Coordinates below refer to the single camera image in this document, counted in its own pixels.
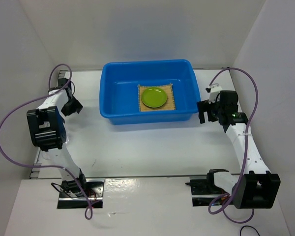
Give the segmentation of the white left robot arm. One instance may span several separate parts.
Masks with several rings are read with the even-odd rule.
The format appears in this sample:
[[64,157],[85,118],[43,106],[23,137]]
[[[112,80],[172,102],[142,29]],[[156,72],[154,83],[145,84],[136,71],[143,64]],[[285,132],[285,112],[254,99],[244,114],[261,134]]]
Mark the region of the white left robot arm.
[[64,117],[80,113],[83,106],[74,97],[71,84],[52,95],[67,82],[67,78],[58,79],[58,86],[49,89],[49,97],[36,109],[27,111],[27,121],[33,145],[40,148],[51,165],[61,166],[61,189],[81,197],[87,193],[88,184],[66,147]]

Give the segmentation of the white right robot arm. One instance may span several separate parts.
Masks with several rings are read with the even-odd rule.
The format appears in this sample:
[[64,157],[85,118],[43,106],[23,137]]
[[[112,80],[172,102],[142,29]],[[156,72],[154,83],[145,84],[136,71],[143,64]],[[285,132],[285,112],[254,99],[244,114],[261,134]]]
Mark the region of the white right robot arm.
[[238,111],[238,94],[221,88],[207,88],[209,99],[198,102],[200,123],[218,122],[235,150],[241,171],[238,177],[225,169],[211,169],[206,189],[228,193],[238,209],[272,208],[281,180],[264,163],[254,142],[247,115]]

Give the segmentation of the bamboo placemat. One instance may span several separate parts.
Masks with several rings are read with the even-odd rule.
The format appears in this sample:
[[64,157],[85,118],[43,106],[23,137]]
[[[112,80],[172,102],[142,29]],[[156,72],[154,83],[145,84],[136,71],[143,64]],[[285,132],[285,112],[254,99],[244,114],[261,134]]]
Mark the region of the bamboo placemat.
[[[139,104],[139,111],[140,112],[152,112],[152,111],[174,111],[176,110],[176,105],[175,105],[175,99],[174,99],[174,92],[173,92],[173,84],[167,84],[167,85],[161,85],[161,86],[142,86],[142,85],[138,85],[138,104]],[[167,96],[168,96],[168,100],[165,103],[165,105],[163,105],[160,108],[149,108],[147,106],[145,106],[142,101],[141,101],[141,95],[142,92],[149,87],[159,87],[161,89],[163,89]]]

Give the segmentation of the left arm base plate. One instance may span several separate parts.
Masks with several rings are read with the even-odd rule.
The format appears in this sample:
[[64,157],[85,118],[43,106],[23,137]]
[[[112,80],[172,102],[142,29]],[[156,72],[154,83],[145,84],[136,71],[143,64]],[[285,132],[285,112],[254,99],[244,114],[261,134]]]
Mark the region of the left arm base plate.
[[[65,191],[60,184],[54,182],[51,183],[51,186],[59,193],[57,209],[77,209],[88,206],[84,195],[77,196],[71,191]],[[104,180],[87,178],[85,193],[90,200],[92,208],[102,208]]]

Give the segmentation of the green plastic plate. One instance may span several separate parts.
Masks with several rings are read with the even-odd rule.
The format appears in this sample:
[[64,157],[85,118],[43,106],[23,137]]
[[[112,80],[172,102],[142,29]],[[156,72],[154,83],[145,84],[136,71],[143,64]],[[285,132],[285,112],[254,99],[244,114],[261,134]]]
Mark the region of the green plastic plate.
[[142,103],[149,108],[160,108],[168,100],[166,92],[159,87],[146,88],[141,95]]

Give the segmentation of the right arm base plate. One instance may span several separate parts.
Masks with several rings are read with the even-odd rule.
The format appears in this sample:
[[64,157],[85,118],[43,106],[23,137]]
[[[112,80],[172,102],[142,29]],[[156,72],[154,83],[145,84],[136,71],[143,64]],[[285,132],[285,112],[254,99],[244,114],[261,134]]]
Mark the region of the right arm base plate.
[[210,184],[205,175],[190,176],[189,181],[185,183],[191,190],[192,205],[194,207],[206,207],[210,202],[226,192]]

